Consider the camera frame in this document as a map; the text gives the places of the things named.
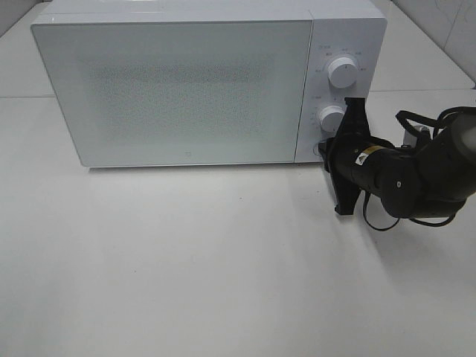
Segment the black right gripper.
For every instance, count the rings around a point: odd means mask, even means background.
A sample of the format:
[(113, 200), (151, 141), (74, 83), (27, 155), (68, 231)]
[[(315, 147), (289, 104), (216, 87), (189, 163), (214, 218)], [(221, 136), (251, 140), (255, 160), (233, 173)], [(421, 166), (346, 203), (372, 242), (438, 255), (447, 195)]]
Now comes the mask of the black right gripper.
[(354, 214), (360, 196), (359, 186), (372, 185), (370, 154), (372, 135), (367, 120), (364, 97), (345, 97), (346, 111), (336, 136), (318, 143), (324, 168), (330, 175), (335, 193), (335, 212), (341, 216)]

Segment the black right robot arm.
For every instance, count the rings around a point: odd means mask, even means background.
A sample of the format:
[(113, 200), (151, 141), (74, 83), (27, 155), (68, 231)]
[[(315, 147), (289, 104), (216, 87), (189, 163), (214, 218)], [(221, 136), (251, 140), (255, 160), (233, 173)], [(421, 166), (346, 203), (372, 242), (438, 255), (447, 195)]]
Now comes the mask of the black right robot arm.
[(396, 119), (416, 143), (396, 147), (371, 135), (363, 98), (345, 103), (337, 133), (318, 145), (336, 213), (353, 214), (366, 192), (397, 219), (450, 217), (475, 194), (475, 108), (446, 109), (437, 119), (400, 111)]

